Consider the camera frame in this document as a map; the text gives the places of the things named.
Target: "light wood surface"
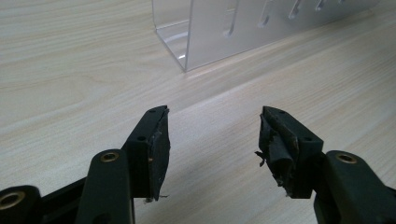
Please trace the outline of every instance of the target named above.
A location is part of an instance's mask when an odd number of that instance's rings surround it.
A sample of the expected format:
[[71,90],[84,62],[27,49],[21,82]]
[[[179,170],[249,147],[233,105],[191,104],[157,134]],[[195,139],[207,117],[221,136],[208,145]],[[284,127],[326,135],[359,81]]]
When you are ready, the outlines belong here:
[[262,106],[396,188],[396,2],[185,74],[149,0],[1,1],[0,189],[82,178],[157,105],[171,110],[169,197],[136,199],[137,223],[316,223],[312,200],[259,167]]

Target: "slot in acrylic panel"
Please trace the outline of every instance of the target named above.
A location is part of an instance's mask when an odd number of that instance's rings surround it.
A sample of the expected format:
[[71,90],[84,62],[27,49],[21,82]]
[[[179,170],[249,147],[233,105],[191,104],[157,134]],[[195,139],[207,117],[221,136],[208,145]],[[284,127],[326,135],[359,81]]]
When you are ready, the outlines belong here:
[[374,7],[379,0],[152,0],[156,31],[184,71]]

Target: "transparent acrylic holder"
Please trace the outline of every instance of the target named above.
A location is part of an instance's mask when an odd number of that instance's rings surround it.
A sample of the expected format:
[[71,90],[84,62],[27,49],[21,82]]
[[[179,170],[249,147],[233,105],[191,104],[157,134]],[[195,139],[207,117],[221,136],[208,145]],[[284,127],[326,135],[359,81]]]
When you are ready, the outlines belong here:
[[379,0],[152,0],[158,36],[185,71],[375,6]]

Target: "wooden table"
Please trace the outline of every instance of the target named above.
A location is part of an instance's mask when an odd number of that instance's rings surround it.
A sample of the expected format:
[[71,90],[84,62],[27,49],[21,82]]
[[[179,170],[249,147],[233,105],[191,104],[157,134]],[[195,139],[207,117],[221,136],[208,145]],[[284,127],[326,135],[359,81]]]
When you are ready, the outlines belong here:
[[0,189],[82,178],[157,105],[171,110],[169,197],[136,199],[137,223],[316,223],[312,200],[259,167],[262,106],[396,188],[396,2],[183,73],[150,1],[1,1]]

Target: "wood grain tabletop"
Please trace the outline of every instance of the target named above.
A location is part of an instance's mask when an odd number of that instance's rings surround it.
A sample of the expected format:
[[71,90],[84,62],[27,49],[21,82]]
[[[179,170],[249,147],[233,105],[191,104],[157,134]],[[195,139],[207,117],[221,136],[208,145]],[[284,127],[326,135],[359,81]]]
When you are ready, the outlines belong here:
[[86,176],[143,116],[168,105],[171,157],[137,223],[317,223],[259,166],[263,105],[323,151],[365,159],[396,188],[396,2],[184,73],[149,0],[0,3],[0,189],[47,195]]

